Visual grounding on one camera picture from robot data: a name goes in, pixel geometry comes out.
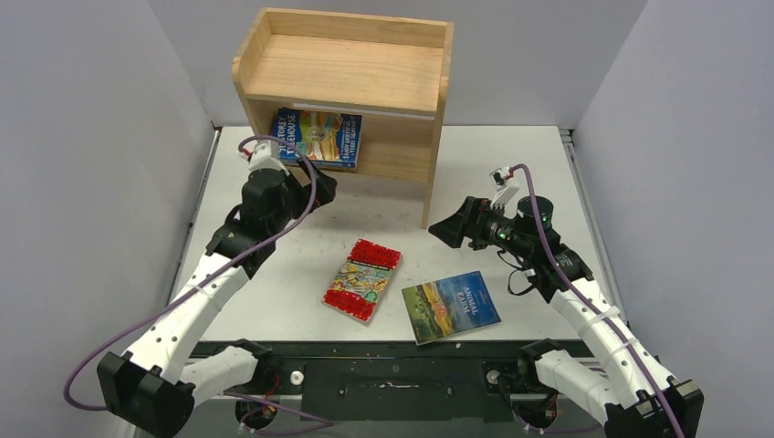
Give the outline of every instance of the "blue book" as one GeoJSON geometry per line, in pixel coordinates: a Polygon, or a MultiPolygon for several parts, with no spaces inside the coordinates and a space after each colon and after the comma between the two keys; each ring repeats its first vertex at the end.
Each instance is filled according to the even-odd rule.
{"type": "Polygon", "coordinates": [[[481,272],[403,290],[417,345],[500,322],[481,272]]]}
{"type": "MultiPolygon", "coordinates": [[[[354,169],[358,162],[362,116],[281,108],[271,135],[296,145],[321,169],[354,169]]],[[[279,145],[279,160],[295,164],[298,156],[279,145]]]]}

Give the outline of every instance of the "wall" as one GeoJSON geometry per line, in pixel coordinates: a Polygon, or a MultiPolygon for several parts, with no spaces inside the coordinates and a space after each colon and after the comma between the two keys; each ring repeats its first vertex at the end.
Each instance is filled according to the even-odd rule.
{"type": "Polygon", "coordinates": [[[646,3],[149,1],[215,125],[247,124],[231,81],[231,60],[258,10],[270,5],[454,21],[447,124],[562,127],[575,127],[581,120],[646,3]]]}
{"type": "Polygon", "coordinates": [[[0,436],[116,436],[62,384],[167,297],[212,128],[144,1],[6,1],[0,41],[0,436]]]}
{"type": "Polygon", "coordinates": [[[772,19],[651,0],[575,134],[633,331],[703,389],[702,437],[774,431],[772,19]]]}

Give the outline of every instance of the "white table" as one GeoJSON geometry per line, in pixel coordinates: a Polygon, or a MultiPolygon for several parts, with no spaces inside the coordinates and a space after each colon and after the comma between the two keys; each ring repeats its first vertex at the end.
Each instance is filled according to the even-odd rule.
{"type": "MultiPolygon", "coordinates": [[[[223,129],[204,197],[184,255],[181,278],[194,271],[213,232],[240,203],[246,162],[236,145],[249,128],[223,129]]],[[[457,210],[468,195],[491,197],[487,176],[496,167],[526,163],[538,194],[555,205],[554,228],[598,275],[600,263],[556,127],[444,127],[430,224],[457,210]]],[[[401,289],[425,281],[480,270],[503,322],[452,340],[577,339],[570,325],[543,298],[506,291],[510,268],[494,248],[451,249],[419,227],[423,186],[414,182],[330,173],[339,181],[336,200],[320,208],[280,239],[277,251],[224,307],[203,340],[398,341],[413,340],[401,289]],[[359,238],[403,253],[389,289],[365,325],[321,301],[331,279],[359,238]]],[[[518,174],[526,195],[523,174],[518,174]]],[[[514,276],[513,288],[528,286],[514,276]]]]}

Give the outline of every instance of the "wooden shelf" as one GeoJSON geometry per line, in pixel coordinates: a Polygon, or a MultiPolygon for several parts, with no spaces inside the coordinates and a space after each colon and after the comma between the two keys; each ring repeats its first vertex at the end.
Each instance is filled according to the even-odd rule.
{"type": "Polygon", "coordinates": [[[434,116],[441,48],[272,35],[249,99],[434,116]]]}
{"type": "Polygon", "coordinates": [[[236,54],[236,93],[255,133],[292,104],[363,115],[355,173],[425,183],[427,226],[444,122],[454,25],[266,8],[236,54]],[[424,116],[417,119],[406,116],[424,116]]]}

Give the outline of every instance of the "book cover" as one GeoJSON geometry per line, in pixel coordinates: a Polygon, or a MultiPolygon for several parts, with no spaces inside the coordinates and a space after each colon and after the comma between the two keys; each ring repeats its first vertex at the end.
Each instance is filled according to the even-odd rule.
{"type": "Polygon", "coordinates": [[[500,322],[481,272],[403,290],[417,345],[500,322]]]}
{"type": "Polygon", "coordinates": [[[359,240],[328,286],[322,302],[368,322],[400,259],[401,253],[394,249],[359,240]]]}
{"type": "MultiPolygon", "coordinates": [[[[362,116],[281,108],[271,135],[296,145],[320,168],[354,169],[360,148],[362,116]]],[[[279,145],[278,158],[295,164],[298,156],[279,145]]]]}

